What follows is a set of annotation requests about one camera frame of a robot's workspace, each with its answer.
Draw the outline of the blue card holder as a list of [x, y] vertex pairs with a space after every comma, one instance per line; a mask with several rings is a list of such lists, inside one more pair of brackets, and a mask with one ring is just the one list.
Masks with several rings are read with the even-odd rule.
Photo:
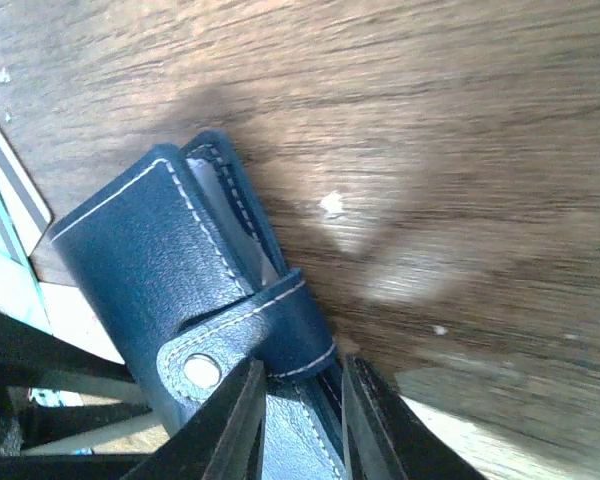
[[154, 147], [51, 241], [170, 439], [230, 372], [263, 364], [262, 479], [342, 479], [342, 371], [228, 137]]

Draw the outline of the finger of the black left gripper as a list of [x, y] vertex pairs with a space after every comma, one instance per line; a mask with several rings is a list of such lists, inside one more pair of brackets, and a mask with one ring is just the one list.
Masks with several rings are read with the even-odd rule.
[[0, 313], [0, 479], [122, 479], [154, 425], [124, 366]]

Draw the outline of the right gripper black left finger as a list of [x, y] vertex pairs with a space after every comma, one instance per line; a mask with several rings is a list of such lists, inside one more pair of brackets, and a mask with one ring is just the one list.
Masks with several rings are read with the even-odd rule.
[[263, 469], [263, 364], [240, 362], [197, 413], [126, 479], [259, 479]]

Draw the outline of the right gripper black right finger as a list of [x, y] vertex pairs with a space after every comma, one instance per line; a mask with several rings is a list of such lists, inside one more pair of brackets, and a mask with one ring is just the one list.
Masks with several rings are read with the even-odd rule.
[[442, 442], [366, 360], [349, 355], [342, 377], [342, 431], [349, 479], [482, 479]]

